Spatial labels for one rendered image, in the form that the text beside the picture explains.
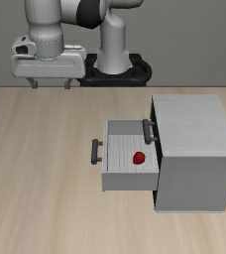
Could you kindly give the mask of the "grey open drawer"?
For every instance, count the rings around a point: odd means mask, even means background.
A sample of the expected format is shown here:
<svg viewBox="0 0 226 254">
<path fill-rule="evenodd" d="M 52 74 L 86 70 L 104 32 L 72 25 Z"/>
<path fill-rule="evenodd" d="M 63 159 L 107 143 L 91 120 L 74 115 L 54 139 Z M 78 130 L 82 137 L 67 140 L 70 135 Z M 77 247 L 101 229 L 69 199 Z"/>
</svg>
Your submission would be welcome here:
<svg viewBox="0 0 226 254">
<path fill-rule="evenodd" d="M 103 140 L 92 140 L 91 164 L 102 163 L 103 191 L 155 191 L 159 178 L 156 150 L 158 137 L 149 119 L 109 119 L 104 122 Z M 136 152 L 146 160 L 133 164 Z"/>
</svg>

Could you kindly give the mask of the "grey cabinet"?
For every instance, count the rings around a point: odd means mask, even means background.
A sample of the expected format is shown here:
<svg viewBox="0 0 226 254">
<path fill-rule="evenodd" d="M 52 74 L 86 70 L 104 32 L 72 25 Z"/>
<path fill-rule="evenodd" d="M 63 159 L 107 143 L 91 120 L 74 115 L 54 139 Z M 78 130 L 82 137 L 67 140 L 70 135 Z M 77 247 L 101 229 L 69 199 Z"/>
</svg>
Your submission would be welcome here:
<svg viewBox="0 0 226 254">
<path fill-rule="evenodd" d="M 226 111 L 219 96 L 154 95 L 147 125 L 160 169 L 155 210 L 225 211 Z"/>
</svg>

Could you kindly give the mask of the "small red fruit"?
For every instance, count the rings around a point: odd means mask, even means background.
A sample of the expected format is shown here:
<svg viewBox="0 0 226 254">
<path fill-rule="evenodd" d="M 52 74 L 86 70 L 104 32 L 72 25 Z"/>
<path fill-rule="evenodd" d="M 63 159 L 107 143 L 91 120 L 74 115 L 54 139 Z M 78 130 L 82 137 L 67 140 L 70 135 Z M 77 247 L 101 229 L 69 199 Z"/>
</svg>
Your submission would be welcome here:
<svg viewBox="0 0 226 254">
<path fill-rule="evenodd" d="M 136 152 L 133 156 L 133 164 L 134 165 L 141 165 L 145 162 L 146 156 L 143 152 Z"/>
</svg>

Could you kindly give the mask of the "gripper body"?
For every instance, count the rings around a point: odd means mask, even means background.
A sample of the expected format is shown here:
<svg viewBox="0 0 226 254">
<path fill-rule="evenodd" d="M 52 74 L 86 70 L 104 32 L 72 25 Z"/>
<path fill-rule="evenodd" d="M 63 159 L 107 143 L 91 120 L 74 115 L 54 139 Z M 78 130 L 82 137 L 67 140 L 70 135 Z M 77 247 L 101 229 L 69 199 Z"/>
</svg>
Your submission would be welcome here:
<svg viewBox="0 0 226 254">
<path fill-rule="evenodd" d="M 16 77 L 82 78 L 85 76 L 86 49 L 64 45 L 63 52 L 43 59 L 28 36 L 19 37 L 12 46 L 11 69 Z"/>
</svg>

